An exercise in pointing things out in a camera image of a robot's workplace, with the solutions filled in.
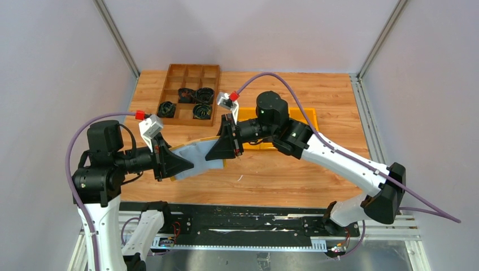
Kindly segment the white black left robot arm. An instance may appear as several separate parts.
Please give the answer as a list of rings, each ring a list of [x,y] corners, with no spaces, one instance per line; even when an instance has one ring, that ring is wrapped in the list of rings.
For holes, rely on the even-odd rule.
[[[90,123],[89,148],[78,169],[70,174],[74,202],[84,224],[89,270],[145,270],[147,254],[157,234],[174,226],[166,202],[147,203],[138,228],[126,245],[121,243],[119,207],[125,176],[151,170],[157,180],[193,168],[174,154],[161,135],[163,123],[155,115],[142,117],[139,130],[145,147],[124,150],[121,124],[116,120]]]

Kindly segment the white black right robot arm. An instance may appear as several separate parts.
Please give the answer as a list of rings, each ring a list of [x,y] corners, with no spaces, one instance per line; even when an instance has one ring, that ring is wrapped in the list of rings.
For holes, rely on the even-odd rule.
[[[406,170],[399,163],[391,166],[365,159],[316,135],[309,125],[292,119],[288,103],[274,91],[256,99],[256,118],[238,121],[237,94],[220,93],[218,105],[231,112],[221,117],[219,139],[205,159],[234,159],[243,153],[243,144],[264,139],[272,141],[280,153],[325,167],[351,181],[362,194],[343,202],[331,202],[319,223],[327,234],[338,235],[353,222],[371,219],[390,225],[399,213],[404,196]]]

